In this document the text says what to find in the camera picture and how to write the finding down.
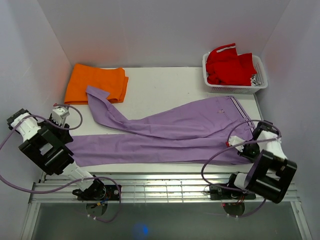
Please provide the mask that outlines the purple trousers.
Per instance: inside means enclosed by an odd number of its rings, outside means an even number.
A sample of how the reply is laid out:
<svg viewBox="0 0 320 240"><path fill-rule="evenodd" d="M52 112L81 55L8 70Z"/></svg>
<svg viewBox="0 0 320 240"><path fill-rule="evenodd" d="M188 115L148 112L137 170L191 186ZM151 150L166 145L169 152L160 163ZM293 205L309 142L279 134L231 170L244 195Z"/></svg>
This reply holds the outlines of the purple trousers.
<svg viewBox="0 0 320 240"><path fill-rule="evenodd" d="M108 92L86 89L93 120L117 134L78 135L67 146L81 167L105 164L203 163L220 153L217 165L248 160L225 152L229 133L250 140L254 124L233 96L193 101L142 119L127 119L108 100Z"/></svg>

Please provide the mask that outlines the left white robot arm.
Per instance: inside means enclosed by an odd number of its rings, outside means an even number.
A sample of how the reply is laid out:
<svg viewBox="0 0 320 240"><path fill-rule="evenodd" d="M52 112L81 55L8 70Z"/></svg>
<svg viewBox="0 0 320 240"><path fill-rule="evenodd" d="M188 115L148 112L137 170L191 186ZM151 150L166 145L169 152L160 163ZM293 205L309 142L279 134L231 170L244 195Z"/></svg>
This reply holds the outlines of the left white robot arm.
<svg viewBox="0 0 320 240"><path fill-rule="evenodd" d="M88 171L81 169L67 147L73 142L66 123L69 116L66 105L54 106L48 119L39 121L27 109L20 109L6 121L8 128L22 137L19 150L47 175L63 175L78 186L73 195L78 200L100 201L107 196L104 183Z"/></svg>

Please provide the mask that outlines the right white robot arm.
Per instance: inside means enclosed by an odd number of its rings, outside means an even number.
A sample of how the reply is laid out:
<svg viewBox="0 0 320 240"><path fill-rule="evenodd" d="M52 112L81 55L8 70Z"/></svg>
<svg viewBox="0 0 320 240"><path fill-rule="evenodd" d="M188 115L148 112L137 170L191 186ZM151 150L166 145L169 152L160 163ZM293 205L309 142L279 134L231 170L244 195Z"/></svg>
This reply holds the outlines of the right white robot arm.
<svg viewBox="0 0 320 240"><path fill-rule="evenodd" d="M229 134L226 145L235 147L239 156L251 161L248 173L236 172L229 178L226 194L237 199L246 192L280 203L297 171L297 164L287 158L282 149L281 132L273 123L259 121L251 140Z"/></svg>

